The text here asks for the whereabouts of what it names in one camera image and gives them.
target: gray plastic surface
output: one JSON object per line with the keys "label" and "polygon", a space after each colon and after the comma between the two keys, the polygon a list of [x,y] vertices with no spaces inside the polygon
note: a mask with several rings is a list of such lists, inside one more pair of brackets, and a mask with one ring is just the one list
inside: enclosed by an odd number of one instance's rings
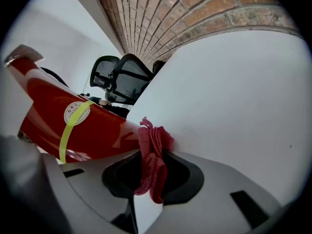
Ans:
{"label": "gray plastic surface", "polygon": [[240,190],[247,192],[270,216],[280,208],[275,198],[236,169],[182,152],[174,154],[203,171],[204,185],[188,203],[165,206],[146,234],[246,233],[251,228],[230,197],[230,193]]}
{"label": "gray plastic surface", "polygon": [[75,234],[122,234],[123,230],[109,223],[90,208],[68,183],[55,157],[42,154],[49,182]]}
{"label": "gray plastic surface", "polygon": [[119,214],[126,211],[128,199],[115,197],[102,183],[102,173],[104,169],[115,162],[118,162],[134,152],[60,165],[63,172],[81,168],[84,173],[68,177],[67,180],[81,197],[95,212],[108,221],[112,221]]}

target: black chair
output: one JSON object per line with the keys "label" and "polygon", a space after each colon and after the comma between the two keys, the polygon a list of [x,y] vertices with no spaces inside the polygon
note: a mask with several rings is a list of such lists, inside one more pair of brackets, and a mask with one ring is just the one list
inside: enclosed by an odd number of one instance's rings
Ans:
{"label": "black chair", "polygon": [[106,92],[110,92],[110,76],[118,62],[119,58],[114,56],[103,56],[97,59],[91,71],[90,86],[100,87]]}
{"label": "black chair", "polygon": [[90,86],[105,90],[110,102],[134,105],[150,81],[153,73],[135,55],[100,57],[94,64]]}

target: red object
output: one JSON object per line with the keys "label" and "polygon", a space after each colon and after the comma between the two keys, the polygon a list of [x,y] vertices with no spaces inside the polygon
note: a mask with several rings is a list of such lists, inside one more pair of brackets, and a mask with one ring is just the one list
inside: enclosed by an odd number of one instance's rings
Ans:
{"label": "red object", "polygon": [[138,140],[142,155],[141,185],[136,195],[142,195],[150,190],[152,200],[163,202],[161,192],[167,178],[167,167],[162,159],[162,150],[172,150],[174,139],[163,127],[153,127],[152,123],[143,118],[138,129]]}
{"label": "red object", "polygon": [[[21,131],[43,150],[59,157],[59,143],[66,126],[65,111],[87,99],[77,95],[27,58],[14,60],[8,70],[34,101]],[[66,162],[104,158],[139,149],[139,126],[98,105],[74,126],[66,148]]]}

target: brick arch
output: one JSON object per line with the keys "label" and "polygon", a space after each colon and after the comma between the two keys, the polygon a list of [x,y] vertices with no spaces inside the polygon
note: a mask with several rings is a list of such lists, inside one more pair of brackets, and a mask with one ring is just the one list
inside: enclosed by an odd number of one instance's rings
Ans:
{"label": "brick arch", "polygon": [[126,53],[149,68],[191,41],[237,30],[298,34],[276,0],[100,0]]}

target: pink rag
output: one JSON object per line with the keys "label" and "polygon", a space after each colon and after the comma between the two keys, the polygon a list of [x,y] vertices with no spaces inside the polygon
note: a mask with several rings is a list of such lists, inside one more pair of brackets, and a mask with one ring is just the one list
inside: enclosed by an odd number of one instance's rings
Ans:
{"label": "pink rag", "polygon": [[142,195],[150,190],[152,200],[162,203],[161,192],[167,178],[167,167],[162,160],[162,150],[172,150],[174,139],[163,127],[153,127],[146,117],[140,122],[138,142],[142,156],[141,185],[136,189],[136,195]]}

